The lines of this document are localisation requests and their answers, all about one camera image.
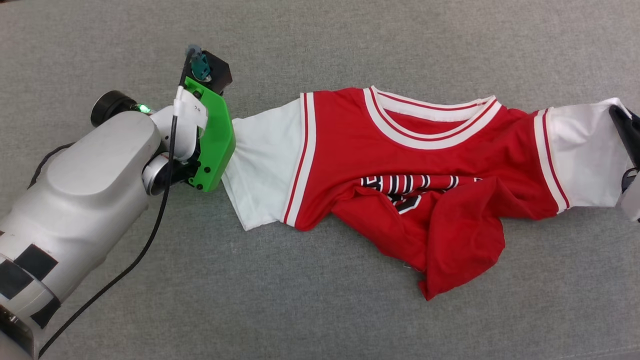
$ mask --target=black tape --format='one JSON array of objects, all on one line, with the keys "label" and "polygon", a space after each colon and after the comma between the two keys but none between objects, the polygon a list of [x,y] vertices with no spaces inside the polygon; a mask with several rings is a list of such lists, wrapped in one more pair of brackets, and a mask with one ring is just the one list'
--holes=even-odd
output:
[{"label": "black tape", "polygon": [[9,300],[31,284],[33,278],[9,260],[0,263],[0,294]]},{"label": "black tape", "polygon": [[58,311],[58,309],[60,308],[60,305],[61,305],[60,300],[54,297],[47,305],[41,308],[37,313],[31,315],[31,318],[40,326],[41,329],[44,329],[49,323],[49,320],[51,320],[51,318],[53,317],[53,314],[55,314],[56,311]]},{"label": "black tape", "polygon": [[58,264],[49,254],[33,244],[29,245],[14,263],[40,281]]}]

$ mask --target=white sleeve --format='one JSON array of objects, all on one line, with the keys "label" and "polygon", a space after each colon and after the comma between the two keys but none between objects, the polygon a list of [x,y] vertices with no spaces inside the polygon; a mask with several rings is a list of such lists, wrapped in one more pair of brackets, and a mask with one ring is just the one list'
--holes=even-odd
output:
[{"label": "white sleeve", "polygon": [[546,113],[552,166],[569,207],[615,206],[622,176],[633,167],[609,115],[611,105],[626,111],[613,98]]},{"label": "white sleeve", "polygon": [[300,156],[301,101],[234,119],[236,150],[222,175],[245,231],[282,221]]}]

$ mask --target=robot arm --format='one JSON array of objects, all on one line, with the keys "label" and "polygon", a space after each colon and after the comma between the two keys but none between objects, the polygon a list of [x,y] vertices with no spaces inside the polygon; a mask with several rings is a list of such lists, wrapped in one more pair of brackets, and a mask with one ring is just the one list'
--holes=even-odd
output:
[{"label": "robot arm", "polygon": [[640,222],[640,181],[635,181],[638,167],[640,167],[640,117],[618,106],[611,106],[609,115],[635,166],[622,178],[623,194],[620,198],[620,207],[631,220]]},{"label": "robot arm", "polygon": [[[219,60],[199,54],[199,61]],[[226,63],[224,76],[214,68],[217,77],[191,64],[198,72],[158,112],[120,92],[101,97],[92,113],[97,128],[52,161],[0,220],[0,358],[38,358],[53,314],[148,208],[150,196],[172,183],[204,192],[219,183],[235,140],[224,100],[212,89],[221,93],[230,73]]]}]

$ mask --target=red stripe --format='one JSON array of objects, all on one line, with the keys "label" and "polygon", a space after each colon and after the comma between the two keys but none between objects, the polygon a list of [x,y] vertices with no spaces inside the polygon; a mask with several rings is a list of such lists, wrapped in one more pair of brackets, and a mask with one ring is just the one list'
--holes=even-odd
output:
[{"label": "red stripe", "polygon": [[400,99],[400,98],[397,98],[397,97],[394,97],[394,96],[391,96],[391,95],[383,94],[381,92],[379,92],[379,94],[384,96],[384,97],[388,97],[389,99],[393,99],[395,101],[403,102],[405,104],[416,105],[416,106],[420,106],[421,108],[427,108],[427,109],[432,109],[432,110],[442,110],[442,111],[465,110],[465,109],[471,109],[471,108],[475,108],[476,106],[480,106],[480,105],[486,104],[486,102],[483,102],[481,104],[471,104],[471,105],[461,106],[459,108],[439,108],[437,106],[431,106],[431,105],[421,104],[421,103],[418,103],[418,102],[413,102],[413,101],[409,101],[409,100],[405,100],[405,99]]},{"label": "red stripe", "polygon": [[307,96],[305,94],[305,144],[302,147],[302,156],[300,157],[300,164],[298,164],[298,172],[296,178],[293,181],[293,189],[291,190],[291,198],[289,199],[289,205],[287,206],[287,212],[284,214],[284,223],[286,224],[289,218],[289,212],[291,211],[291,205],[293,204],[293,196],[296,193],[296,187],[298,186],[298,178],[300,177],[300,171],[302,170],[302,163],[305,161],[305,154],[307,153],[307,139],[309,138],[309,114],[307,110]]},{"label": "red stripe", "polygon": [[494,100],[493,100],[493,102],[491,103],[491,105],[487,106],[487,108],[486,108],[486,109],[484,109],[484,111],[482,112],[482,114],[480,114],[480,116],[476,117],[476,119],[475,119],[475,120],[473,120],[472,122],[469,122],[469,123],[465,124],[465,127],[463,127],[462,129],[460,129],[459,131],[457,131],[457,132],[455,132],[455,133],[453,133],[453,134],[449,134],[449,135],[447,135],[447,136],[440,137],[440,138],[429,138],[429,139],[425,139],[425,138],[419,138],[419,137],[417,137],[417,136],[409,135],[409,134],[405,133],[404,131],[402,131],[402,130],[398,129],[398,128],[397,128],[396,126],[394,126],[393,124],[391,124],[391,123],[387,120],[387,118],[384,116],[384,114],[382,114],[382,111],[380,110],[380,107],[378,106],[378,103],[376,102],[376,96],[375,96],[375,94],[374,94],[374,92],[373,92],[373,89],[369,89],[369,90],[371,91],[371,96],[372,96],[372,98],[373,98],[373,104],[375,105],[376,110],[378,111],[378,114],[380,114],[380,117],[381,117],[381,118],[382,118],[382,119],[383,119],[383,120],[384,120],[384,121],[385,121],[385,122],[386,122],[386,123],[387,123],[391,128],[393,128],[393,129],[394,129],[394,130],[396,130],[398,133],[401,133],[402,135],[404,135],[404,136],[406,136],[406,137],[408,137],[408,138],[412,138],[412,139],[414,139],[414,140],[425,141],[425,142],[428,142],[428,141],[437,141],[437,140],[445,140],[445,139],[451,138],[451,137],[453,137],[453,136],[456,136],[456,135],[458,135],[458,134],[462,133],[464,130],[468,129],[471,125],[475,124],[478,120],[480,120],[480,119],[484,116],[484,114],[486,114],[486,113],[489,111],[489,109],[491,109],[491,108],[493,107],[493,105],[498,101],[497,99],[494,99]]},{"label": "red stripe", "polygon": [[547,147],[547,157],[549,158],[549,167],[551,168],[551,174],[554,176],[554,181],[556,182],[556,186],[558,187],[558,190],[560,190],[560,194],[562,195],[562,198],[564,199],[564,203],[566,204],[565,209],[568,209],[569,199],[564,194],[564,190],[562,190],[562,186],[560,186],[560,181],[558,181],[558,178],[556,176],[556,171],[554,170],[554,162],[551,161],[551,148],[549,147],[549,137],[547,134],[547,112],[548,110],[546,110],[545,113],[542,115],[542,130],[545,134],[545,146]]},{"label": "red stripe", "polygon": [[380,191],[382,193],[390,193],[391,192],[391,179],[389,176],[381,176],[380,180],[382,181],[382,187]]}]

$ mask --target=red and white shirt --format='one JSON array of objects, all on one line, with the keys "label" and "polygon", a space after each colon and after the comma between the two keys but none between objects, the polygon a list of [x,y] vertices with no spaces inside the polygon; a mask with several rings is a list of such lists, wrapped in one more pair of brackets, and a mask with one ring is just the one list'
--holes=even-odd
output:
[{"label": "red and white shirt", "polygon": [[630,161],[598,104],[526,113],[495,97],[437,105],[375,87],[301,94],[235,119],[223,182],[246,230],[333,213],[424,272],[429,300],[496,263],[499,217],[613,206]]}]

